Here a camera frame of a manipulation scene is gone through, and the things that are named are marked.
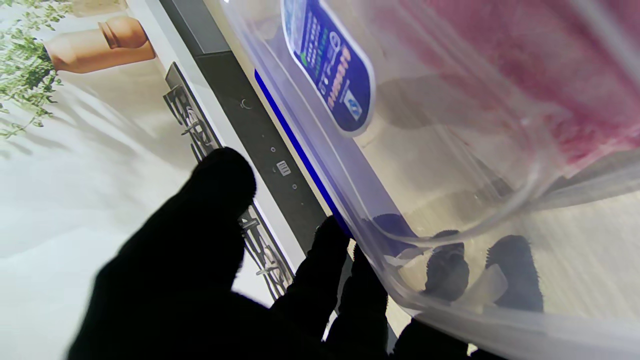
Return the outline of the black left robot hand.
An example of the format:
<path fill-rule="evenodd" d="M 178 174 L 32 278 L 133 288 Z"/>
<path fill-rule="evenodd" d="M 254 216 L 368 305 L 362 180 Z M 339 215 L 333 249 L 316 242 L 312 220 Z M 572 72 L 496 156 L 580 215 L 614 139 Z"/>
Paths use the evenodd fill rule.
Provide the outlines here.
<path fill-rule="evenodd" d="M 292 284 L 270 307 L 233 291 L 240 217 L 257 185 L 224 146 L 194 168 L 98 272 L 69 360 L 497 360 L 413 318 L 387 351 L 388 294 L 334 216 L 317 228 Z"/>

